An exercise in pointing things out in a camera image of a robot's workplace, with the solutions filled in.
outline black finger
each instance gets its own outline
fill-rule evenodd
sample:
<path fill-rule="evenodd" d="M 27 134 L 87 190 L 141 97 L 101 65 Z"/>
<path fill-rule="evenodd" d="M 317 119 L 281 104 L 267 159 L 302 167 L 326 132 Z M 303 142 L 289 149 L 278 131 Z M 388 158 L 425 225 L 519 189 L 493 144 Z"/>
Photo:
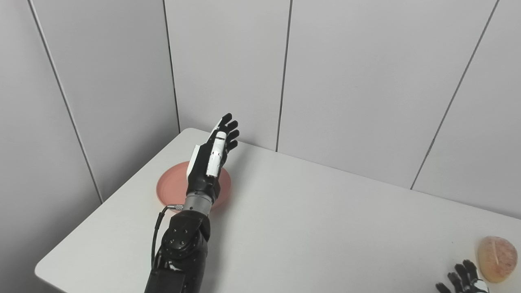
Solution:
<path fill-rule="evenodd" d="M 230 141 L 236 139 L 238 136 L 239 136 L 239 131 L 236 129 L 236 130 L 230 132 L 228 134 L 228 136 L 226 136 L 226 141 L 230 142 Z"/>
<path fill-rule="evenodd" d="M 470 280 L 474 281 L 478 279 L 478 268 L 476 265 L 470 260 L 464 260 L 463 265 L 467 269 L 468 274 L 470 275 Z"/>
<path fill-rule="evenodd" d="M 230 143 L 228 143 L 228 145 L 226 145 L 226 150 L 229 152 L 233 149 L 235 149 L 235 147 L 237 146 L 237 140 L 233 140 L 231 141 Z"/>
<path fill-rule="evenodd" d="M 237 122 L 237 120 L 234 120 L 234 121 L 230 122 L 230 124 L 226 125 L 226 127 L 228 128 L 228 131 L 232 131 L 232 130 L 236 129 L 237 126 L 239 126 L 239 123 Z"/>
<path fill-rule="evenodd" d="M 223 117 L 221 118 L 221 121 L 219 122 L 219 126 L 224 126 L 224 125 L 226 125 L 228 122 L 231 121 L 231 118 L 232 118 L 232 117 L 231 117 L 231 113 L 226 114 L 225 116 L 223 116 Z"/>
<path fill-rule="evenodd" d="M 226 159 L 228 158 L 228 152 L 223 152 L 222 153 L 222 164 L 221 164 L 221 167 L 226 163 Z"/>
<path fill-rule="evenodd" d="M 457 264 L 454 266 L 454 269 L 456 269 L 458 275 L 460 275 L 461 284 L 463 285 L 463 288 L 470 286 L 470 280 L 468 279 L 468 272 L 465 269 L 465 267 L 462 264 Z"/>
<path fill-rule="evenodd" d="M 447 288 L 447 286 L 445 286 L 444 283 L 437 283 L 437 284 L 436 284 L 436 289 L 437 289 L 440 293 L 451 293 L 451 291 Z"/>
<path fill-rule="evenodd" d="M 447 275 L 452 285 L 454 285 L 454 291 L 456 293 L 463 293 L 463 286 L 461 285 L 460 277 L 457 276 L 456 273 L 452 272 Z"/>

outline wall panel seam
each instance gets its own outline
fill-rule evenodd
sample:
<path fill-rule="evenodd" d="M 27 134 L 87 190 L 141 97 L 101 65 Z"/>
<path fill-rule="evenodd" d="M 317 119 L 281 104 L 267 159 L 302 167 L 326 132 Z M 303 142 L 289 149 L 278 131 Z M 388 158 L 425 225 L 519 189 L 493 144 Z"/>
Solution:
<path fill-rule="evenodd" d="M 179 133 L 181 133 L 181 124 L 179 123 L 179 106 L 177 105 L 176 79 L 173 76 L 172 50 L 170 48 L 170 34 L 168 32 L 168 18 L 166 16 L 165 0 L 163 0 L 163 13 L 165 14 L 166 41 L 168 43 L 168 56 L 170 58 L 170 72 L 172 74 L 173 101 L 176 104 L 177 128 L 179 130 Z"/>
<path fill-rule="evenodd" d="M 440 132 L 441 126 L 443 125 L 443 122 L 445 122 L 445 118 L 447 117 L 447 113 L 449 112 L 449 109 L 452 105 L 452 102 L 454 102 L 454 98 L 456 97 L 458 90 L 460 89 L 460 86 L 463 82 L 463 79 L 465 78 L 465 75 L 467 74 L 467 71 L 470 67 L 470 64 L 472 60 L 474 59 L 474 56 L 476 55 L 476 52 L 478 51 L 479 44 L 481 43 L 481 40 L 483 39 L 483 36 L 485 35 L 485 32 L 488 28 L 488 25 L 490 23 L 490 20 L 492 19 L 492 16 L 494 15 L 495 9 L 497 8 L 499 4 L 499 0 L 497 0 L 494 4 L 494 7 L 492 8 L 492 12 L 490 13 L 487 23 L 485 24 L 485 27 L 483 28 L 483 31 L 481 32 L 481 35 L 479 36 L 478 42 L 476 43 L 476 46 L 474 47 L 474 50 L 472 51 L 472 54 L 470 55 L 470 59 L 468 60 L 467 66 L 465 66 L 465 70 L 463 70 L 463 74 L 461 75 L 461 78 L 456 86 L 456 89 L 454 90 L 454 94 L 452 94 L 451 100 L 447 106 L 447 109 L 445 110 L 445 113 L 443 114 L 443 117 L 441 118 L 440 125 L 438 126 L 438 129 L 436 129 L 436 132 L 434 134 L 434 137 L 432 138 L 432 141 L 429 145 L 429 148 L 427 149 L 427 153 L 425 154 L 423 161 L 421 162 L 420 168 L 418 169 L 418 172 L 416 173 L 416 176 L 414 177 L 413 183 L 411 185 L 411 190 L 414 188 L 414 184 L 416 184 L 416 180 L 418 179 L 418 176 L 420 175 L 421 169 L 423 168 L 425 161 L 427 160 L 427 157 L 430 154 L 430 151 L 432 150 L 432 146 L 434 145 L 434 142 L 436 141 L 436 137 L 438 137 L 438 133 Z"/>
<path fill-rule="evenodd" d="M 45 49 L 45 53 L 47 54 L 47 58 L 49 60 L 49 63 L 51 64 L 51 68 L 52 68 L 52 71 L 53 71 L 53 74 L 54 74 L 54 78 L 56 79 L 56 83 L 58 84 L 58 88 L 60 90 L 61 98 L 63 99 L 63 102 L 65 103 L 65 108 L 67 109 L 67 113 L 69 115 L 69 119 L 70 119 L 70 121 L 72 123 L 72 128 L 74 129 L 74 133 L 75 133 L 76 138 L 78 140 L 78 143 L 80 145 L 80 149 L 81 149 L 81 152 L 83 154 L 83 158 L 85 160 L 85 163 L 87 165 L 87 169 L 89 170 L 89 174 L 91 176 L 92 183 L 94 184 L 94 188 L 96 189 L 96 193 L 98 195 L 98 199 L 100 200 L 100 203 L 103 203 L 103 198 L 101 196 L 100 189 L 98 188 L 96 180 L 94 179 L 94 174 L 92 172 L 91 164 L 89 163 L 89 159 L 87 158 L 87 154 L 85 152 L 85 147 L 83 145 L 83 142 L 81 141 L 80 134 L 78 133 L 78 128 L 76 127 L 76 123 L 74 121 L 74 117 L 72 116 L 72 112 L 70 111 L 69 103 L 67 102 L 67 98 L 65 96 L 63 85 L 62 85 L 61 80 L 59 78 L 58 71 L 56 70 L 56 65 L 54 63 L 53 57 L 52 57 L 51 52 L 49 50 L 49 46 L 47 44 L 47 40 L 46 40 L 45 35 L 43 33 L 42 25 L 40 23 L 40 20 L 38 18 L 38 15 L 36 13 L 35 8 L 34 8 L 34 3 L 33 3 L 32 0 L 27 0 L 27 2 L 28 2 L 29 7 L 31 9 L 31 13 L 32 13 L 34 22 L 36 24 L 36 27 L 38 29 L 38 33 L 40 34 L 40 38 L 42 40 L 43 47 Z"/>
<path fill-rule="evenodd" d="M 290 0 L 290 9 L 288 13 L 288 32 L 286 34 L 286 51 L 284 53 L 284 67 L 282 70 L 282 88 L 280 90 L 280 108 L 279 108 L 279 122 L 277 124 L 277 142 L 275 144 L 275 151 L 279 151 L 279 137 L 280 137 L 280 121 L 282 119 L 282 101 L 284 98 L 284 84 L 286 82 L 286 64 L 288 62 L 288 47 L 290 42 L 290 28 L 291 28 L 291 11 L 293 10 L 293 0 Z"/>

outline black cable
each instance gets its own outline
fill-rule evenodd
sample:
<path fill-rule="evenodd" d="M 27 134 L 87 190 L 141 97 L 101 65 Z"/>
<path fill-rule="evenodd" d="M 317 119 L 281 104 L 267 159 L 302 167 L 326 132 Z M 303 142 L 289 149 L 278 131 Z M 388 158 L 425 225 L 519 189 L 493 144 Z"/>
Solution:
<path fill-rule="evenodd" d="M 167 205 L 157 216 L 156 226 L 154 227 L 154 237 L 152 238 L 152 268 L 154 267 L 154 259 L 156 258 L 156 239 L 157 232 L 159 231 L 159 227 L 161 226 L 161 222 L 165 217 L 166 210 L 176 209 L 177 205 Z"/>

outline robotic hand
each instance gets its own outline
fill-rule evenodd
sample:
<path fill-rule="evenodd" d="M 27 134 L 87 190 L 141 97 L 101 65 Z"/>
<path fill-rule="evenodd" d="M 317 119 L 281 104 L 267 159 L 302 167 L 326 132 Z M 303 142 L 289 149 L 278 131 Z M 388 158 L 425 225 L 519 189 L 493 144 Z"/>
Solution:
<path fill-rule="evenodd" d="M 485 281 L 478 277 L 478 270 L 473 262 L 464 260 L 463 264 L 457 264 L 454 268 L 457 274 L 452 272 L 448 277 L 456 293 L 490 293 Z M 436 288 L 440 293 L 451 293 L 444 283 L 437 283 Z"/>
<path fill-rule="evenodd" d="M 188 189 L 182 211 L 170 218 L 170 225 L 155 253 L 157 231 L 167 209 L 159 214 L 152 241 L 152 270 L 145 293 L 198 293 L 203 280 L 207 243 L 210 238 L 208 214 L 219 197 L 219 175 L 228 152 L 237 146 L 237 121 L 226 114 L 203 145 L 196 145 L 187 170 Z"/>

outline table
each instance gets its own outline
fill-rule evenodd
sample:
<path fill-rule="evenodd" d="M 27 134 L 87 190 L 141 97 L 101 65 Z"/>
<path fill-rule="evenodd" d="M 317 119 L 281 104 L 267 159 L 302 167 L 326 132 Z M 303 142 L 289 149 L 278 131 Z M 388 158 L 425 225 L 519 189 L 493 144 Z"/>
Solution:
<path fill-rule="evenodd" d="M 208 132 L 186 129 L 36 266 L 68 293 L 142 293 L 157 180 Z M 521 248 L 521 220 L 240 143 L 230 201 L 212 211 L 201 293 L 437 292 L 479 240 Z M 167 228 L 168 214 L 159 232 Z M 521 288 L 518 268 L 494 293 Z"/>

